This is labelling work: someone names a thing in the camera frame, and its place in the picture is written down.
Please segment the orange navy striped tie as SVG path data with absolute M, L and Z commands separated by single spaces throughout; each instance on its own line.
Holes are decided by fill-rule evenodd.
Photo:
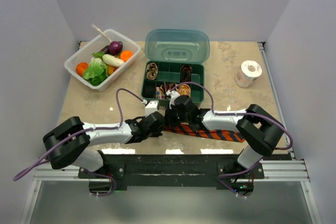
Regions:
M 188 124 L 181 124 L 176 127 L 164 128 L 166 132 L 182 134 L 187 136 L 210 138 L 214 140 L 230 141 L 230 142 L 244 142 L 244 137 L 239 132 L 228 130 L 194 130 Z

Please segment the white paper roll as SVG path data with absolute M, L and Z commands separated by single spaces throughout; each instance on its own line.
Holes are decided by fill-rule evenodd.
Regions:
M 241 63 L 234 80 L 241 88 L 249 88 L 262 75 L 262 68 L 252 60 L 246 60 Z

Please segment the rolled gold tie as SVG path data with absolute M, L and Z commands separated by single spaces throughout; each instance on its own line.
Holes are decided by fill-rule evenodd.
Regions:
M 191 87 L 188 84 L 182 84 L 178 87 L 178 92 L 180 95 L 186 95 L 191 97 Z

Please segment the rolled colourful squares tie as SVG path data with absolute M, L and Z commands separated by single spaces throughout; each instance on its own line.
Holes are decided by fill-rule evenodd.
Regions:
M 165 91 L 162 87 L 155 87 L 155 99 L 165 100 Z

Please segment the rolled dark multicolour tie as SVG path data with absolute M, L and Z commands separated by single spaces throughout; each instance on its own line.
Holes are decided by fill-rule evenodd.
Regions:
M 164 96 L 166 96 L 166 92 L 169 91 L 169 85 L 166 82 L 163 82 L 163 84 L 160 85 L 160 91 Z

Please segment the green compartment organizer box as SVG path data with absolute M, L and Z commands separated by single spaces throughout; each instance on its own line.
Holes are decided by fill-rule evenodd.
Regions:
M 158 67 L 158 76 L 155 80 L 148 80 L 146 78 L 146 66 L 149 63 L 155 62 Z M 144 79 L 142 83 L 141 95 L 146 100 L 155 99 L 155 87 L 159 87 L 166 82 L 169 85 L 169 89 L 177 84 L 180 84 L 180 73 L 182 65 L 192 66 L 191 82 L 191 99 L 197 105 L 201 104 L 204 100 L 204 91 L 198 87 L 197 84 L 204 85 L 204 66 L 200 64 L 179 63 L 179 62 L 167 62 L 167 61 L 149 61 L 146 63 L 144 71 Z M 165 100 L 158 100 L 160 106 L 167 106 L 169 104 L 169 98 L 165 96 Z

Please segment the rolled brown paisley tie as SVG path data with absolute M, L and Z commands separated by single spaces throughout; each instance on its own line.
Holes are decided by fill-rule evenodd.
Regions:
M 149 63 L 146 66 L 146 78 L 148 80 L 155 80 L 158 75 L 158 66 L 155 62 Z

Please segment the translucent teal box lid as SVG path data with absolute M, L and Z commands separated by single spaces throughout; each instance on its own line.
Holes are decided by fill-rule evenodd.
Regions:
M 146 37 L 144 52 L 153 61 L 202 64 L 209 58 L 210 43 L 198 30 L 155 29 Z

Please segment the orange fruit right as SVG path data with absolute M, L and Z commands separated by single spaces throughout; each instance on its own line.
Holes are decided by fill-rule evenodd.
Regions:
M 128 61 L 133 56 L 133 52 L 129 50 L 124 50 L 120 53 L 120 59 L 124 62 Z

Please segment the green lettuce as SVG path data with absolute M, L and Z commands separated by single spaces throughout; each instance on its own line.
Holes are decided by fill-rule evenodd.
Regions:
M 103 52 L 95 52 L 92 54 L 87 69 L 83 72 L 82 77 L 93 86 L 102 84 L 108 75 L 108 67 L 102 60 Z

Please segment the white radish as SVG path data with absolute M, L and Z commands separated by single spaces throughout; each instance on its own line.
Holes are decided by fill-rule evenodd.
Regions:
M 105 64 L 113 66 L 115 68 L 119 68 L 124 64 L 124 61 L 122 59 L 119 59 L 109 54 L 104 54 L 102 56 L 102 60 L 104 61 Z

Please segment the white plastic basket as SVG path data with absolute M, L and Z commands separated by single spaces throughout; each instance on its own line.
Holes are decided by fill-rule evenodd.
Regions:
M 104 33 L 112 41 L 122 42 L 122 51 L 129 50 L 133 52 L 133 56 L 128 61 L 124 62 L 124 64 L 119 67 L 112 75 L 108 76 L 102 84 L 98 86 L 91 85 L 88 81 L 86 81 L 83 77 L 79 76 L 76 73 L 76 66 L 81 62 L 86 62 L 87 64 L 89 64 L 91 58 L 93 57 L 93 53 L 100 52 L 103 47 L 110 45 L 109 41 L 104 36 L 98 35 L 97 37 L 95 37 L 84 47 L 79 49 L 69 59 L 67 59 L 64 63 L 64 67 L 72 76 L 74 76 L 84 85 L 97 91 L 104 91 L 109 85 L 112 84 L 112 82 L 114 82 L 119 76 L 121 76 L 135 62 L 141 51 L 141 48 L 137 43 L 113 29 L 107 29 L 104 31 Z

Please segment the dark eggplant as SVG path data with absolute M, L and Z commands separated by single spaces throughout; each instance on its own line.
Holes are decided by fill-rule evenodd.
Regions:
M 100 52 L 103 52 L 104 54 L 109 54 L 109 46 L 103 47 Z

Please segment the white stick in basket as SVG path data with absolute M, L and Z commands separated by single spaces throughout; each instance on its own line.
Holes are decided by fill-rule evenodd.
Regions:
M 104 36 L 109 41 L 109 43 L 112 42 L 112 40 L 99 27 L 97 27 L 95 24 L 91 24 L 91 27 L 93 29 L 95 29 L 97 32 L 99 32 L 102 36 Z

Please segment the aluminium frame rail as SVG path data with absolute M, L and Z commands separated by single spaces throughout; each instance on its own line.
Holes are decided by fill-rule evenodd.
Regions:
M 212 42 L 204 62 L 205 86 L 215 99 L 217 110 L 239 110 L 251 103 L 261 105 L 275 118 L 282 117 L 269 73 L 251 89 L 235 85 L 233 75 L 239 63 L 256 60 L 264 67 L 264 55 L 257 42 Z M 119 87 L 140 94 L 146 62 L 139 59 L 105 92 L 86 88 L 71 77 L 60 122 L 78 115 L 90 123 L 119 120 L 112 107 Z M 91 149 L 135 151 L 108 154 L 117 171 L 117 189 L 97 197 L 89 185 L 106 186 L 69 166 L 52 170 L 46 164 L 34 174 L 34 191 L 28 197 L 28 214 L 23 223 L 322 223 L 314 202 L 306 164 L 292 150 L 275 151 L 254 169 L 254 191 L 247 198 L 225 189 L 217 176 L 225 161 L 234 161 L 246 143 L 216 141 L 164 132 L 139 144 L 105 144 Z

